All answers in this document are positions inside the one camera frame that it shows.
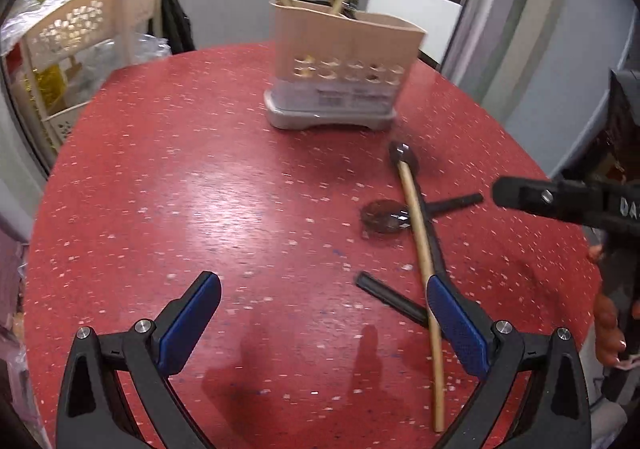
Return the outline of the person's right hand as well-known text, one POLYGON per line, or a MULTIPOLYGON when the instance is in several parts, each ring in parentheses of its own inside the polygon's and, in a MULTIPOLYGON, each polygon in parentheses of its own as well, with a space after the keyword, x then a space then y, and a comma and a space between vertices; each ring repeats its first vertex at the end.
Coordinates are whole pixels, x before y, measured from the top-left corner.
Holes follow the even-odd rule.
POLYGON ((623 331, 617 327, 618 310, 612 299, 603 292, 603 285, 600 285, 594 298, 592 313, 597 359, 605 367, 620 368, 620 354, 626 351, 627 343, 623 331))

